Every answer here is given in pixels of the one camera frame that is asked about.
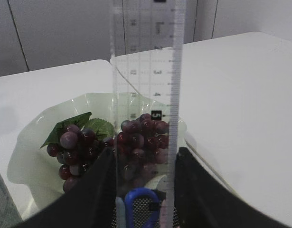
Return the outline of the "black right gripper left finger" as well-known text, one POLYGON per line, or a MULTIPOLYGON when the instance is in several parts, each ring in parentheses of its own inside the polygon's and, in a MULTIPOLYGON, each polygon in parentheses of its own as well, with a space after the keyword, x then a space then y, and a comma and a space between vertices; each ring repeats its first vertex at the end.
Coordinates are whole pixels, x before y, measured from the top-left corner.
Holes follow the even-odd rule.
POLYGON ((106 148, 66 194, 18 228, 109 228, 116 198, 116 158, 106 148))

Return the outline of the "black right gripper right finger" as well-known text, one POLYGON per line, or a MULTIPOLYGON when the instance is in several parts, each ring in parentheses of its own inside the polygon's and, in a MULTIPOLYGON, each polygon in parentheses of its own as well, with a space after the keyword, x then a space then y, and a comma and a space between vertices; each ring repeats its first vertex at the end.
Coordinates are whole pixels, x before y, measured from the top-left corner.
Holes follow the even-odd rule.
POLYGON ((284 228, 224 188, 181 147, 175 164, 175 208, 181 228, 284 228))

